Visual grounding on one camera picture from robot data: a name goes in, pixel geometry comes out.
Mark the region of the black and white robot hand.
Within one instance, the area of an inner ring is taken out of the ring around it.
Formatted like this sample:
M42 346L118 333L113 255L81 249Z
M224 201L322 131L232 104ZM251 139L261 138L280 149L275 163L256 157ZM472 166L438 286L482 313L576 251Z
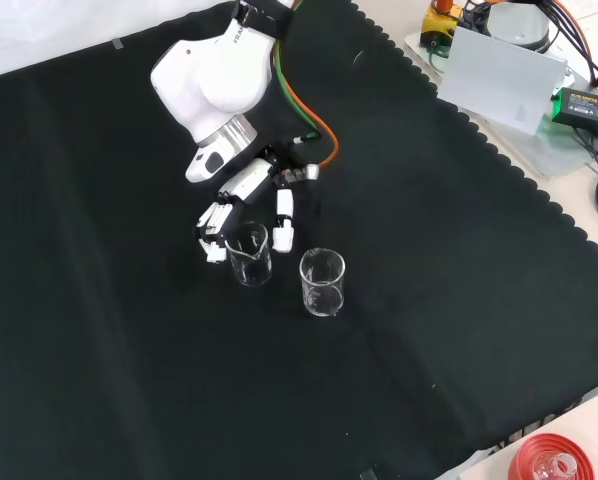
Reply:
M273 250L282 254L292 251L295 230L291 185L317 180L320 167L312 163L299 165L288 149L319 138L318 134L310 133L289 142L267 145L219 188L194 228L195 238L205 252L207 262L218 264L227 259L227 237L235 230L236 220L244 207L252 205L270 186L277 189Z

